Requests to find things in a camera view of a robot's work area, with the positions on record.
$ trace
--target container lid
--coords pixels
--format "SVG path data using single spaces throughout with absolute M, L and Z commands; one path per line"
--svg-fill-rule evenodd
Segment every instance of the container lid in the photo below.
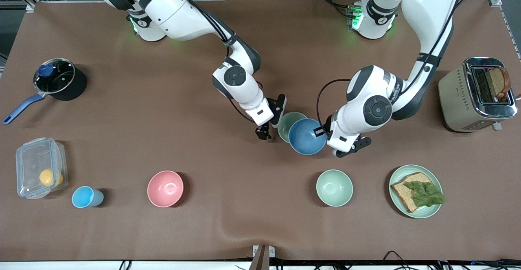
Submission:
M 18 195 L 43 198 L 59 184 L 61 155 L 51 138 L 37 138 L 16 151 Z
M 47 60 L 34 73 L 34 87 L 45 94 L 54 94 L 65 89 L 74 78 L 76 68 L 65 58 Z

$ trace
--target plate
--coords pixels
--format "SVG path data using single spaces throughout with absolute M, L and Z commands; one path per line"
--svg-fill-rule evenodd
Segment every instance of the plate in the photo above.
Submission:
M 438 188 L 438 190 L 440 190 L 440 192 L 443 193 L 440 182 L 434 176 L 434 174 L 432 174 L 432 172 L 430 172 L 427 168 L 424 168 L 422 166 L 409 164 L 409 165 L 405 165 L 405 166 L 398 168 L 392 174 L 391 179 L 389 180 L 389 194 L 391 194 L 391 199 L 392 199 L 394 205 L 396 206 L 396 208 L 398 208 L 398 210 L 400 210 L 403 214 L 405 214 L 409 217 L 412 217 L 412 218 L 428 218 L 428 217 L 436 214 L 436 212 L 440 209 L 441 205 L 439 205 L 439 204 L 432 205 L 431 207 L 422 206 L 422 207 L 419 207 L 416 211 L 411 213 L 411 212 L 407 211 L 407 208 L 405 207 L 405 205 L 403 205 L 402 200 L 400 200 L 400 197 L 398 197 L 398 195 L 396 194 L 396 192 L 394 192 L 394 190 L 392 188 L 393 184 L 402 181 L 407 176 L 409 176 L 413 173 L 416 173 L 416 172 L 422 172 L 424 175 L 426 175 L 432 181 L 432 183 Z

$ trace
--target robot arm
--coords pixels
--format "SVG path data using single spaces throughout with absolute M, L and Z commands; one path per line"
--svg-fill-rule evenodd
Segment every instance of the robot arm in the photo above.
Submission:
M 382 13 L 383 9 L 394 7 L 394 14 L 398 6 L 396 1 L 400 3 L 401 0 L 390 0 L 387 5 L 377 4 L 378 0 L 366 2 L 365 10 L 376 7 Z M 449 43 L 452 11 L 457 1 L 402 0 L 403 15 L 417 34 L 421 46 L 411 74 L 404 81 L 378 66 L 359 70 L 348 85 L 348 103 L 328 119 L 329 146 L 349 153 L 361 133 L 376 130 L 391 118 L 401 120 L 415 115 Z M 377 33 L 374 37 L 385 34 L 392 21 L 387 19 L 379 24 L 379 19 L 384 21 L 382 18 L 375 16 L 374 20 L 373 14 L 367 15 L 361 20 L 358 31 L 367 35 Z
M 283 108 L 274 114 L 272 107 L 277 101 L 268 102 L 253 78 L 261 67 L 261 57 L 218 17 L 202 10 L 192 0 L 104 1 L 128 11 L 138 34 L 148 41 L 164 36 L 185 41 L 206 34 L 217 35 L 232 53 L 213 73 L 214 86 L 226 98 L 235 99 L 258 126 L 265 127 L 268 121 L 274 126 L 278 124 Z

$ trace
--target sandwich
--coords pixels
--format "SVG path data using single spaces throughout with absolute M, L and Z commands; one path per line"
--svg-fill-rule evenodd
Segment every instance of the sandwich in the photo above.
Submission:
M 407 211 L 411 213 L 422 206 L 431 207 L 445 202 L 445 196 L 422 172 L 407 176 L 399 183 L 392 185 L 392 188 Z

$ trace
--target brown table surface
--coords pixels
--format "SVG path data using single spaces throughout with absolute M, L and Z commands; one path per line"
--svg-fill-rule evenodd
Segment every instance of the brown table surface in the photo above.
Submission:
M 203 2 L 262 56 L 255 78 L 267 96 L 288 96 L 287 111 L 315 118 L 316 95 L 332 79 L 376 64 L 406 78 L 418 38 L 400 15 L 380 40 L 348 32 L 321 0 Z M 416 116 L 367 134 L 372 145 L 343 159 L 326 147 L 302 156 L 278 136 L 257 140 L 255 126 L 212 86 L 225 49 L 216 36 L 145 42 L 126 13 L 104 3 L 38 3 L 26 14 L 0 84 L 0 114 L 34 94 L 39 64 L 66 57 L 89 78 L 74 101 L 53 98 L 0 127 L 0 259 L 230 259 L 270 244 L 282 259 L 520 258 L 521 116 L 502 132 L 443 127 L 437 82 L 473 56 L 500 59 L 521 90 L 519 60 L 499 8 L 467 0 Z M 321 99 L 323 120 L 346 101 L 346 83 Z M 16 194 L 15 150 L 47 137 L 66 148 L 67 189 L 40 200 Z M 390 203 L 390 173 L 405 164 L 430 169 L 447 203 L 424 220 Z M 350 202 L 323 205 L 320 172 L 336 168 L 354 183 Z M 147 199 L 156 172 L 181 173 L 179 205 Z M 75 209 L 82 185 L 101 188 L 101 207 Z

